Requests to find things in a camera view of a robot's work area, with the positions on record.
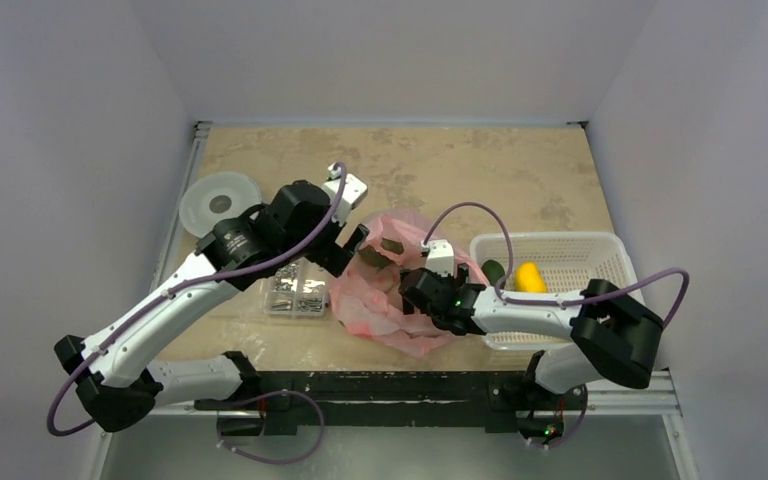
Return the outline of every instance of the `clear plastic container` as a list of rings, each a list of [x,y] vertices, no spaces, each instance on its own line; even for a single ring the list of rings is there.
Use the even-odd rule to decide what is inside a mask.
[[[568,292],[587,286],[591,278],[604,278],[626,287],[637,282],[631,259],[622,240],[607,232],[535,232],[512,233],[514,269],[534,262],[549,292]],[[501,233],[478,235],[469,246],[470,256],[479,265],[489,259],[505,268],[508,250]],[[640,291],[631,294],[643,302]],[[534,352],[558,348],[568,342],[558,338],[520,332],[486,335],[484,342],[494,350]]]
[[[280,268],[263,282],[264,313],[293,317],[324,315],[328,278],[328,272],[304,259]]]

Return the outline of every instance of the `black mounting base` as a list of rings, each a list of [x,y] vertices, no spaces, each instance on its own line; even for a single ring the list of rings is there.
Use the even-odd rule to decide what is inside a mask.
[[[540,387],[523,372],[265,371],[259,375],[262,392],[296,390],[316,400],[329,426],[480,427],[487,433],[520,432],[533,437],[535,420],[523,413],[554,412],[561,397],[568,410],[584,407],[582,398],[572,391],[563,396],[545,391],[529,394]],[[195,408],[235,410],[213,400],[196,401]],[[255,411],[256,406],[247,409]],[[220,416],[220,431],[228,436],[294,435],[299,426],[319,424],[310,405],[295,397],[271,398],[265,410],[265,421]]]

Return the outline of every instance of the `cable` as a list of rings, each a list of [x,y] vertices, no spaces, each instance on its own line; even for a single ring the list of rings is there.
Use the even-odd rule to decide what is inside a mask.
[[[613,300],[615,298],[622,297],[623,295],[628,295],[629,293],[635,290],[639,290],[669,275],[681,275],[681,278],[682,278],[681,287],[679,288],[678,294],[676,294],[675,301],[673,301],[673,306],[670,307],[669,312],[667,312],[667,316],[664,317],[664,328],[667,328],[667,325],[669,325],[670,322],[672,322],[673,317],[678,311],[678,308],[681,306],[681,302],[682,300],[684,300],[684,296],[687,293],[687,287],[688,287],[688,284],[690,283],[690,274],[687,273],[687,270],[683,268],[672,267],[672,268],[663,270],[661,272],[658,272],[654,275],[651,275],[649,277],[646,277],[643,280],[640,280],[639,282],[636,282],[627,287],[620,288],[619,290],[606,293],[604,295],[598,295],[595,297],[582,298],[578,300],[568,300],[560,303],[554,300],[520,300],[520,299],[504,297],[502,296],[502,285],[504,285],[505,282],[508,281],[508,279],[511,277],[511,274],[513,274],[513,269],[514,269],[513,243],[511,242],[511,236],[508,233],[508,229],[507,227],[505,227],[505,222],[503,222],[502,219],[499,217],[499,215],[487,205],[484,205],[483,203],[479,203],[479,202],[461,202],[461,203],[456,203],[451,207],[447,208],[442,214],[440,214],[440,216],[437,218],[434,224],[431,225],[431,229],[425,235],[425,240],[423,241],[423,244],[428,243],[428,241],[431,239],[431,235],[434,233],[434,230],[437,228],[437,226],[440,225],[440,222],[442,222],[443,219],[446,218],[446,216],[450,214],[453,210],[458,209],[460,207],[477,207],[486,211],[491,216],[493,216],[494,219],[496,219],[496,223],[499,224],[499,228],[502,230],[502,234],[505,236],[505,244],[508,247],[508,270],[505,272],[505,276],[499,279],[499,281],[496,282],[496,285],[493,286],[493,288],[496,291],[496,296],[499,297],[499,299],[501,299],[504,302],[511,303],[513,305],[531,305],[531,306],[539,306],[539,307],[555,307],[555,306],[575,307],[579,305],[591,305],[594,303],[604,302],[607,300]]]
[[[569,430],[565,430],[563,436],[559,438],[554,443],[549,443],[546,446],[549,448],[556,448],[563,445],[567,440],[569,440],[573,435],[575,435],[575,432],[578,431],[579,427],[581,427],[582,422],[584,422],[584,414],[587,412],[587,399],[589,396],[589,393],[587,391],[587,385],[581,386],[581,394],[583,395],[581,401],[581,412],[578,414],[578,418],[575,419],[575,422],[572,424],[572,426],[569,428]]]
[[[308,244],[310,244],[310,242],[312,242],[313,239],[315,239],[316,236],[319,235],[323,229],[325,229],[325,226],[328,225],[328,222],[331,221],[331,217],[333,217],[334,214],[337,212],[337,207],[340,204],[340,200],[342,200],[343,198],[343,190],[346,188],[346,177],[349,174],[348,168],[346,168],[346,165],[343,162],[336,162],[334,166],[340,169],[341,177],[340,177],[340,186],[337,188],[337,193],[336,195],[334,195],[334,198],[331,201],[331,206],[328,208],[328,211],[325,213],[325,216],[322,217],[322,220],[320,220],[319,223],[313,228],[313,230],[311,230],[311,232],[305,238],[303,238],[296,246],[287,250],[281,255],[278,255],[275,258],[267,260],[263,263],[258,263],[257,265],[252,265],[251,267],[242,268],[240,270],[232,270],[229,272],[215,273],[212,275],[204,275],[202,277],[196,277],[190,280],[184,280],[178,285],[175,285],[174,287],[169,289],[168,298],[174,298],[174,296],[177,295],[178,292],[184,289],[190,288],[193,285],[198,285],[198,284],[207,283],[207,282],[218,282],[221,280],[228,280],[229,278],[240,277],[243,275],[250,275],[252,273],[256,273],[261,270],[274,267],[281,262],[292,259],[296,254],[301,252],[302,249],[307,247]],[[141,309],[137,310],[133,315],[128,317],[124,322],[122,322],[122,324],[119,325],[119,327],[116,330],[114,330],[110,334],[110,336],[108,336],[103,342],[101,342],[101,344],[98,346],[98,349],[96,351],[89,354],[87,358],[85,358],[84,361],[81,362],[77,366],[77,368],[75,368],[75,370],[72,371],[71,374],[69,374],[69,378],[66,379],[66,382],[63,384],[62,387],[60,387],[60,390],[54,396],[54,400],[51,402],[51,405],[48,407],[48,415],[46,416],[46,427],[48,428],[48,433],[54,435],[55,437],[66,437],[66,436],[75,434],[77,432],[80,432],[81,430],[95,423],[95,420],[90,419],[76,427],[72,427],[67,430],[60,430],[54,425],[54,417],[57,414],[57,408],[60,406],[60,402],[63,401],[63,397],[66,396],[66,393],[69,391],[69,388],[78,379],[78,377],[80,377],[81,374],[84,373],[84,371],[87,370],[89,366],[92,365],[92,363],[99,357],[99,352],[106,352],[107,349],[110,347],[110,345],[112,345],[113,342],[115,342],[116,339],[122,335],[122,333],[124,333],[126,330],[131,328],[133,324],[139,321],[147,313],[151,312],[152,310],[157,308],[160,304],[167,301],[168,298],[166,296],[160,295],[154,298],[149,303],[147,303]]]
[[[266,458],[261,457],[259,455],[255,455],[253,453],[248,453],[243,450],[240,450],[239,448],[229,445],[225,442],[225,439],[222,438],[222,432],[219,430],[219,427],[216,428],[216,438],[219,439],[219,443],[216,444],[216,447],[224,447],[226,450],[228,450],[231,453],[236,453],[237,455],[246,457],[250,460],[254,460],[256,462],[266,463],[269,465],[289,465],[291,463],[301,462],[302,460],[306,459],[307,457],[311,456],[316,452],[316,450],[319,448],[319,446],[322,444],[322,439],[325,437],[325,414],[322,412],[322,407],[319,406],[319,404],[316,403],[316,400],[310,398],[309,396],[305,395],[302,392],[294,392],[292,390],[282,390],[278,392],[269,392],[265,393],[263,395],[259,395],[257,397],[250,398],[248,400],[243,400],[240,402],[229,402],[227,403],[228,406],[234,407],[234,408],[241,408],[246,405],[250,405],[255,402],[259,402],[261,400],[266,400],[268,398],[272,397],[279,397],[279,396],[285,396],[285,395],[291,395],[294,397],[301,398],[302,400],[308,402],[311,404],[314,410],[316,410],[316,415],[319,417],[319,434],[316,436],[316,440],[313,442],[313,445],[307,449],[304,453],[301,455],[296,455],[295,457],[290,458]]]

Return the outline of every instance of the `green fruit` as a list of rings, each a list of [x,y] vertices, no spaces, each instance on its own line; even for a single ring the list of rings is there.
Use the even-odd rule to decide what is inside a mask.
[[[361,248],[360,251],[358,251],[358,256],[363,260],[363,263],[379,270],[393,263],[392,260],[378,253],[378,250],[375,250],[375,247],[372,245],[367,245]]]
[[[396,255],[405,253],[405,246],[402,245],[402,242],[390,240],[389,238],[381,239],[381,248],[387,250],[390,253],[395,253]]]
[[[484,276],[487,277],[487,281],[490,282],[490,285],[496,285],[496,282],[505,276],[505,267],[496,260],[487,260],[484,262],[484,265],[481,266],[481,271],[484,272]]]

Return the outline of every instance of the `yellow fruit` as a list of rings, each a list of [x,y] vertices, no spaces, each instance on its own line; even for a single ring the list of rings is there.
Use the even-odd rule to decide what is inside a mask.
[[[519,266],[514,275],[514,288],[518,292],[546,293],[549,289],[540,277],[540,271],[533,262],[526,262]]]

